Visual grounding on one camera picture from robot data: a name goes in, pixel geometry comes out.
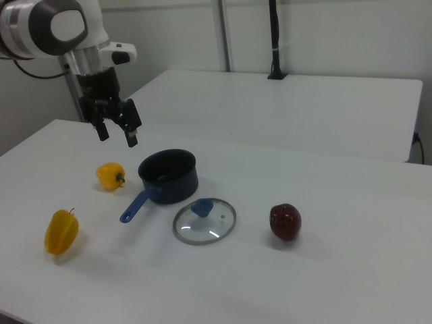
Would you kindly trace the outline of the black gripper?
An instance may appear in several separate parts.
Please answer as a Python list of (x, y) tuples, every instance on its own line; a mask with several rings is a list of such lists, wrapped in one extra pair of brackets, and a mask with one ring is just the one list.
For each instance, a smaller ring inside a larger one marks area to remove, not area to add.
[(82, 116), (86, 123), (92, 124), (100, 141), (108, 139), (109, 134), (103, 116), (94, 101), (112, 99), (115, 102), (110, 106), (110, 120), (124, 131), (128, 146), (136, 146), (138, 144), (137, 129), (142, 125), (142, 121), (132, 99), (120, 101), (120, 86), (115, 68), (110, 67), (96, 74), (77, 75), (76, 77), (83, 96), (80, 97)]

